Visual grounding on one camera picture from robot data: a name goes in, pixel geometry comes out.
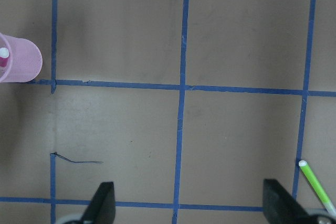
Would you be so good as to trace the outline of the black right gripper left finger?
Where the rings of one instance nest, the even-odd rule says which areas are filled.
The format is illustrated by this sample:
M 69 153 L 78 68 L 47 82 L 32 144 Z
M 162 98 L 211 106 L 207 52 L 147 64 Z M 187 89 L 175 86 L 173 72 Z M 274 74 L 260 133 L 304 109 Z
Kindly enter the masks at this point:
M 114 223 L 115 203 L 114 183 L 101 183 L 80 218 L 80 223 Z

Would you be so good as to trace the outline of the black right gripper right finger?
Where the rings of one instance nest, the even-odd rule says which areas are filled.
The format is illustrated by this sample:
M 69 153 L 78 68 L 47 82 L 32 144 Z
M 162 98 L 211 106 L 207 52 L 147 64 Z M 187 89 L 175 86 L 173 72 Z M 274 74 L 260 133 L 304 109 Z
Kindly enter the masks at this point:
M 276 179 L 264 179 L 263 214 L 268 223 L 310 223 L 310 215 Z

